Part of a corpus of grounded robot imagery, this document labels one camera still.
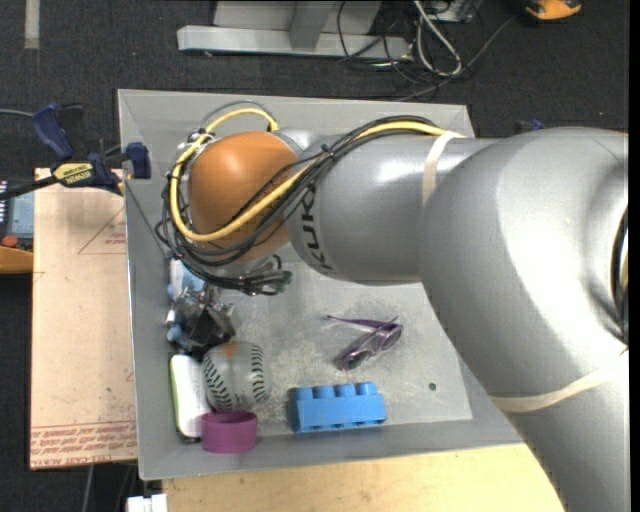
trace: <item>electrical cable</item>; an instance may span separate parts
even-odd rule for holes
[[[250,295],[278,293],[279,287],[288,280],[290,273],[281,271],[280,265],[278,265],[276,271],[229,278],[216,275],[208,269],[237,261],[253,247],[266,242],[295,211],[315,182],[342,156],[353,149],[370,140],[397,133],[418,132],[427,135],[445,133],[445,130],[436,127],[432,121],[418,116],[392,116],[372,121],[341,136],[331,147],[323,146],[322,151],[282,168],[221,229],[205,235],[195,233],[192,231],[189,207],[184,201],[179,187],[184,167],[194,158],[198,147],[206,139],[209,132],[223,121],[243,113],[256,112],[254,109],[241,109],[221,116],[178,155],[163,191],[162,220],[155,226],[154,231],[158,240],[168,246],[173,255],[181,259],[195,275],[214,286],[236,289]],[[270,115],[265,114],[263,117],[270,119],[270,127],[273,127],[274,124],[277,126]],[[298,169],[283,184],[265,197],[261,197],[285,172],[292,171],[302,164],[305,164],[302,169]],[[230,247],[212,247],[213,241],[242,227],[255,215],[264,211],[268,205],[270,208],[263,215],[256,229],[245,239]]]
[[[110,148],[106,149],[104,151],[105,156],[107,155],[111,155],[112,153],[116,153],[118,151],[120,151],[122,149],[122,146],[120,146],[120,144],[116,144],[115,146],[111,146]]]
[[[209,122],[209,119],[211,119],[214,115],[219,114],[223,110],[226,110],[229,107],[235,107],[236,105],[244,105],[244,104],[255,105],[256,107],[262,109],[272,119],[274,117],[273,114],[271,114],[271,112],[269,112],[269,110],[262,103],[247,98],[244,100],[230,101],[228,103],[225,103],[224,105],[220,105],[219,107],[214,108],[212,111],[207,113],[207,115],[202,118],[202,121],[200,121],[198,128],[204,128]]]
[[[467,4],[469,5],[469,7],[471,9],[473,9],[473,11],[475,12],[476,18],[478,20],[478,23],[480,24],[480,32],[482,34],[482,46],[480,47],[480,50],[478,52],[476,52],[476,54],[469,60],[469,62],[467,62],[466,64],[464,64],[464,70],[462,73],[460,73],[460,75],[466,74],[466,76],[464,77],[459,77],[460,79],[464,78],[465,80],[471,78],[473,75],[475,75],[475,73],[478,71],[479,69],[479,65],[476,68],[472,68],[471,66],[473,66],[473,64],[475,64],[475,62],[482,56],[484,55],[484,53],[486,52],[486,48],[484,50],[482,50],[485,45],[487,44],[487,33],[486,33],[486,27],[484,24],[484,20],[482,18],[482,15],[480,14],[480,10],[478,9],[478,7],[476,7],[474,0],[467,0]]]
[[[401,18],[405,24],[407,22],[407,19],[402,16]],[[381,22],[383,27],[387,26],[386,23],[386,16],[385,16],[385,11],[382,10],[381,11]],[[393,71],[395,71],[400,77],[402,77],[402,79],[405,82],[405,86],[406,85],[411,85],[412,89],[415,91],[415,86],[425,86],[425,85],[431,85],[433,86],[434,84],[437,86],[438,82],[441,80],[440,77],[438,77],[437,75],[433,74],[433,73],[429,73],[423,66],[418,66],[415,62],[413,61],[401,61],[398,59],[394,59],[391,56],[391,53],[389,51],[389,46],[386,42],[386,37],[387,37],[387,32],[389,29],[385,28],[385,31],[382,35],[383,38],[383,44],[384,44],[384,50],[387,56],[387,59],[389,60],[389,65],[391,67],[391,69]],[[415,36],[414,36],[414,41],[410,43],[410,48],[415,48]],[[394,97],[396,94],[398,93],[398,90],[396,90],[396,92],[392,93],[391,97]]]
[[[84,499],[82,500],[82,512],[87,512],[89,510],[89,496],[91,495],[91,483],[93,482],[94,468],[94,464],[91,464],[91,466],[89,466],[89,471],[87,472],[87,484],[84,489]]]
[[[431,125],[420,124],[416,122],[396,121],[396,122],[389,122],[377,127],[369,128],[359,136],[366,136],[373,133],[377,133],[379,131],[386,131],[386,130],[393,130],[393,129],[412,130],[412,131],[426,133],[428,135],[442,135],[443,133],[446,132],[446,130],[442,130],[440,128],[434,128]],[[170,200],[170,206],[171,206],[171,212],[172,212],[174,224],[176,225],[177,229],[182,233],[183,236],[189,238],[194,242],[203,242],[203,243],[213,242],[215,240],[219,240],[220,238],[223,238],[233,233],[238,228],[240,228],[241,226],[245,225],[247,222],[252,220],[256,215],[262,212],[266,207],[271,205],[284,192],[286,192],[289,188],[291,188],[294,185],[295,181],[298,179],[298,175],[290,177],[284,183],[276,187],[268,196],[260,200],[256,205],[254,205],[248,211],[243,213],[240,217],[238,217],[237,219],[229,223],[227,226],[212,233],[200,234],[190,230],[185,224],[185,222],[183,221],[182,217],[179,215],[180,209],[177,203],[177,189],[178,189],[178,180],[179,180],[181,164],[185,160],[186,158],[184,158],[184,156],[180,156],[178,158],[177,165],[170,176],[171,182],[169,187],[169,200]],[[305,166],[301,171],[299,171],[299,174],[304,173],[309,168],[310,165],[312,164],[308,164],[307,166]]]
[[[129,466],[127,468],[127,471],[126,471],[124,477],[122,478],[122,485],[120,486],[120,490],[118,491],[118,494],[116,496],[116,503],[115,503],[115,506],[113,507],[113,512],[118,512],[118,510],[121,510],[123,501],[126,502],[126,499],[123,500],[123,498],[125,498],[124,489],[125,489],[127,483],[129,483],[129,479],[131,478],[131,474],[134,473],[134,475],[135,475],[135,472],[134,472],[133,468],[134,468],[134,466]]]
[[[344,10],[344,6],[345,6],[346,3],[347,3],[346,0],[343,0],[340,3],[340,7],[338,8],[338,14],[336,16],[336,28],[337,28],[337,31],[338,31],[338,37],[340,39],[340,44],[342,46],[342,51],[344,52],[345,59],[348,62],[349,66],[352,69],[356,69],[356,70],[387,71],[388,70],[388,66],[392,65],[392,63],[391,63],[392,59],[391,59],[391,56],[389,55],[389,52],[387,52],[388,60],[361,57],[368,50],[370,50],[371,48],[373,48],[377,44],[380,44],[381,42],[383,42],[384,41],[384,35],[382,35],[378,39],[366,44],[365,46],[363,46],[362,48],[357,50],[355,53],[349,53],[349,50],[347,49],[347,45],[346,45],[346,42],[345,42],[345,39],[344,39],[344,33],[342,31],[342,23],[341,23],[342,11]],[[398,17],[386,30],[387,31],[391,30],[395,26],[395,24],[398,23],[398,21],[400,21],[400,17]],[[357,61],[355,61],[354,59],[357,58],[357,57],[360,57],[362,59],[366,59],[366,62],[357,62]],[[397,57],[395,60],[403,59],[404,57],[407,57],[407,56],[402,55],[400,57]]]
[[[486,36],[486,30],[485,30],[485,24],[484,24],[484,20],[482,19],[482,15],[480,14],[480,11],[478,10],[478,7],[476,7],[474,0],[466,0],[467,5],[475,12],[476,18],[478,20],[478,23],[480,24],[480,32],[481,32],[481,39],[482,39],[482,46],[481,48],[486,44],[487,42],[487,36]],[[440,21],[438,18],[438,15],[435,14],[435,18],[436,20]],[[425,38],[425,33],[422,32],[421,34],[421,43],[424,42],[424,38]],[[423,49],[424,51],[426,51],[427,53],[429,52],[429,46],[426,44],[420,44],[419,47],[421,49]],[[427,60],[429,60],[430,62],[433,62],[433,57],[430,54],[425,55],[425,57],[427,58]],[[471,68],[471,65],[474,64],[476,62],[476,58],[474,57],[473,59],[471,59],[471,61],[469,63],[464,63],[462,62],[462,69],[460,70],[460,73],[458,73],[456,76],[454,77],[449,77],[448,79],[444,80],[441,79],[439,82],[437,82],[435,84],[435,88],[432,91],[432,96],[429,98],[429,100],[433,99],[439,92],[439,88],[440,85],[445,84],[445,83],[449,83],[452,80],[455,80],[457,82],[461,82],[463,80],[468,80],[470,79],[478,70],[478,68]]]
[[[5,192],[0,192],[0,201],[13,199],[14,197],[18,197],[23,194],[28,194],[29,192],[33,192],[34,190],[38,190],[43,187],[48,187],[49,185],[53,185],[54,183],[57,183],[57,182],[58,180],[56,180],[54,176],[49,176],[48,178],[43,178],[38,181],[33,181],[31,183],[20,185],[10,190],[7,190]]]
[[[13,110],[10,108],[0,108],[0,114],[8,116],[33,117],[33,112],[25,112],[24,110]]]
[[[482,47],[480,48],[480,50],[469,60],[469,62],[467,62],[466,64],[466,69],[470,70],[471,66],[473,66],[473,64],[475,64],[475,62],[482,57],[482,55],[484,55],[484,53],[487,51],[487,49],[489,48],[489,46],[491,45],[491,43],[493,43],[493,41],[498,37],[498,35],[500,35],[500,33],[507,28],[507,26],[509,26],[513,21],[515,21],[517,18],[519,18],[520,15],[516,14],[514,16],[512,16],[511,18],[509,18],[508,20],[506,20],[505,22],[502,23],[502,25],[500,25],[494,32],[493,34],[491,34],[491,36],[489,37],[489,39],[487,39],[487,41],[482,45]],[[436,86],[432,86],[426,89],[422,89],[418,92],[414,92],[414,94],[411,94],[409,96],[404,96],[402,98],[395,98],[393,101],[408,101],[414,98],[419,98],[420,96],[423,96],[425,94],[429,94],[431,92],[433,92],[434,90],[436,90],[437,88],[440,88],[446,84],[451,83],[452,81],[454,81],[456,78],[458,77],[449,77],[446,78],[444,80],[442,80],[438,85]]]
[[[418,22],[418,28],[416,32],[416,49],[418,51],[418,57],[422,65],[427,68],[430,72],[443,77],[443,78],[452,78],[458,76],[462,71],[462,59],[458,54],[458,51],[453,47],[453,45],[447,40],[446,37],[442,35],[442,33],[437,29],[437,27],[433,24],[427,13],[425,12],[422,4],[418,0],[414,0],[413,5],[418,10],[420,14],[420,20]],[[426,24],[429,30],[436,36],[438,40],[444,45],[444,47],[453,55],[456,61],[456,67],[453,71],[440,71],[435,69],[435,67],[429,62],[429,60],[424,55],[424,48],[422,45],[422,26]]]
[[[133,495],[133,491],[138,480],[137,464],[132,465],[131,467],[133,467],[134,470],[131,472],[131,478],[129,479],[129,489],[127,490],[127,495],[125,496],[127,500]]]

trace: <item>dark carpet floor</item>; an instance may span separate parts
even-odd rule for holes
[[[213,2],[41,4],[40,49],[26,50],[25,4],[3,2],[0,108],[80,103],[88,135],[107,145],[119,138],[118,88],[387,100],[421,89],[397,72],[354,70],[345,61],[180,54],[176,30],[209,24]],[[391,4],[398,9],[403,2]],[[469,79],[413,101],[467,105],[478,137],[509,136],[519,121],[534,119],[547,127],[628,131],[630,0],[585,4],[561,23],[513,20]],[[479,13],[469,24],[447,28],[463,59],[482,46],[483,26],[489,36],[513,16],[514,1],[485,0]],[[28,179],[34,167],[53,161],[27,118],[0,116],[0,137],[0,179]],[[80,511],[86,468],[34,473],[26,465],[30,308],[30,281],[0,277],[0,510]],[[127,466],[96,467],[88,510],[118,510],[118,491],[138,490],[132,474]]]

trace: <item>yellow cable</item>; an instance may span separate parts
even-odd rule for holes
[[[235,112],[232,112],[231,114],[235,114],[235,113],[239,113],[239,112],[241,112],[241,111],[235,111]],[[227,116],[223,116],[223,117],[219,118],[218,120],[216,120],[209,127],[207,127],[207,132],[212,131],[220,123],[222,123],[223,121],[225,121],[229,117],[232,117],[231,114],[227,114]],[[424,124],[424,123],[415,122],[415,121],[394,121],[394,122],[389,122],[389,123],[384,123],[384,124],[381,124],[381,125],[378,125],[378,126],[374,126],[373,128],[369,128],[368,130],[366,130],[363,133],[361,133],[360,135],[358,135],[358,137],[356,137],[355,140],[357,140],[357,139],[359,139],[361,137],[366,137],[368,135],[373,135],[375,133],[381,133],[381,132],[390,131],[390,130],[411,130],[411,131],[417,131],[417,132],[424,133],[424,134],[427,134],[427,135],[435,135],[435,136],[442,135],[442,134],[447,132],[447,130],[443,130],[441,128],[436,128],[434,126],[431,126],[431,125],[428,125],[428,124]],[[318,160],[318,159],[316,159],[316,160],[314,160],[314,162],[312,162],[310,164],[307,164],[303,169],[301,169],[295,175],[291,176],[287,181],[285,181],[282,184],[280,184],[273,191],[271,191],[269,193],[269,195],[267,195],[262,200],[260,200],[258,203],[253,205],[249,210],[244,212],[240,217],[235,219],[233,222],[231,222],[227,226],[225,226],[225,227],[223,227],[223,228],[221,228],[221,229],[219,229],[217,231],[214,231],[213,233],[200,234],[200,233],[195,233],[194,231],[191,231],[186,226],[184,221],[182,220],[182,217],[180,216],[180,213],[179,213],[180,210],[178,208],[178,194],[177,194],[177,191],[178,191],[178,181],[180,179],[180,170],[182,168],[182,163],[184,163],[184,161],[191,154],[193,154],[194,151],[196,151],[196,149],[199,147],[199,145],[202,143],[202,141],[205,138],[206,138],[206,135],[203,135],[200,138],[198,138],[198,140],[196,140],[193,143],[193,146],[190,146],[190,148],[187,151],[185,151],[182,155],[180,155],[180,157],[178,158],[178,160],[176,162],[175,167],[173,168],[172,179],[171,179],[171,183],[170,183],[170,187],[169,187],[169,201],[170,201],[170,207],[171,207],[171,216],[173,218],[173,222],[176,225],[176,228],[185,237],[191,239],[194,242],[199,242],[199,243],[213,242],[215,240],[219,240],[220,238],[228,236],[229,234],[231,234],[234,231],[238,230],[240,227],[244,226],[247,222],[249,222],[251,219],[253,219],[262,210],[264,210],[267,206],[269,206],[276,199],[278,199],[281,195],[283,195],[287,190],[289,190],[293,186],[293,184],[295,183],[298,175],[301,172],[304,172],[306,169],[308,169],[311,165],[313,165],[313,163],[315,163]]]
[[[269,122],[269,130],[274,132],[278,129],[278,123],[276,122],[276,120],[271,117],[269,114],[267,114],[264,110],[260,110],[257,108],[241,108],[239,110],[234,110],[233,112],[229,112],[228,114],[225,114],[223,116],[220,116],[218,119],[216,119],[213,123],[211,123],[209,126],[207,126],[206,128],[206,133],[203,133],[202,135],[200,135],[200,137],[198,137],[179,157],[178,160],[176,160],[176,167],[179,164],[182,164],[184,162],[186,162],[189,158],[191,158],[191,155],[193,155],[193,153],[202,145],[202,143],[207,139],[207,137],[209,136],[209,134],[215,130],[218,126],[220,126],[222,123],[224,123],[225,121],[233,118],[233,117],[237,117],[240,115],[244,115],[244,114],[255,114],[261,117],[264,117],[268,122]]]

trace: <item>cardboard box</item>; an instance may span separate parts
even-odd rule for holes
[[[32,469],[137,457],[122,197],[35,194]]]

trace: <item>blue lego brick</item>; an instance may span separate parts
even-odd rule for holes
[[[296,433],[368,427],[387,419],[384,397],[373,382],[297,388],[291,413]]]

